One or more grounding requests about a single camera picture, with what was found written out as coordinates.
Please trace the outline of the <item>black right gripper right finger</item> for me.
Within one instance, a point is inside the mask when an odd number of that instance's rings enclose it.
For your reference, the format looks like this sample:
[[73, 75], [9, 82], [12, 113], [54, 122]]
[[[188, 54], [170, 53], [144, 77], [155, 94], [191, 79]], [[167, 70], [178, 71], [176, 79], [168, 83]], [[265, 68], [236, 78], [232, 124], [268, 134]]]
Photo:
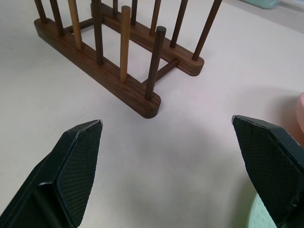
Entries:
[[234, 115], [248, 176], [278, 228], [304, 226], [304, 149], [282, 127]]

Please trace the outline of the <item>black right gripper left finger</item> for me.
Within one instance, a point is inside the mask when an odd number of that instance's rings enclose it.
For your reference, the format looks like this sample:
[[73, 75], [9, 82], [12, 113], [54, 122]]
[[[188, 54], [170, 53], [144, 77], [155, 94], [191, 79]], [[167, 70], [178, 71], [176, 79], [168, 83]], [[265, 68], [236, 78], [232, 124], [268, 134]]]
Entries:
[[0, 216], [2, 228], [77, 228], [93, 187], [101, 120], [65, 131]]

